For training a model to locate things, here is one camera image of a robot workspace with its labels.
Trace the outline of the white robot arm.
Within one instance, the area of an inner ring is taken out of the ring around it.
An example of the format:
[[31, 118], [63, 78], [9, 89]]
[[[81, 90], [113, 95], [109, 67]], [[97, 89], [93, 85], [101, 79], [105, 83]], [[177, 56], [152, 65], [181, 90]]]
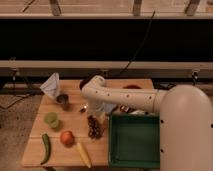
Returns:
[[109, 88], [96, 75], [80, 83], [90, 113], [103, 103], [159, 116], [160, 171], [213, 171], [213, 104], [201, 89], [177, 85], [169, 90]]

